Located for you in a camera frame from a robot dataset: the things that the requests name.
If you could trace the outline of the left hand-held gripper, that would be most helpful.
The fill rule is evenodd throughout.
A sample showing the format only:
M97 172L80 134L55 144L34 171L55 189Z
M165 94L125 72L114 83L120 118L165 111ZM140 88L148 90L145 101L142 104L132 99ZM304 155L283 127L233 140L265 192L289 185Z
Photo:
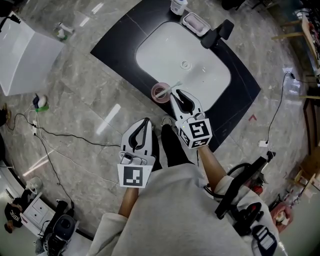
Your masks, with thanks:
M125 188L145 188L156 158L152 154L153 125L149 118L135 122L121 138L117 165L119 185Z

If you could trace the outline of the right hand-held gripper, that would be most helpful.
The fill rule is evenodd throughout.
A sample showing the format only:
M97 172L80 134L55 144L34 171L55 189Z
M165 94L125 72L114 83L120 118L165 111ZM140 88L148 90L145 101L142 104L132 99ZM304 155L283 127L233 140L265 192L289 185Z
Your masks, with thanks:
M213 134L200 101L187 91L177 89L175 92L177 96L170 93L170 104L178 135L189 149L207 146Z

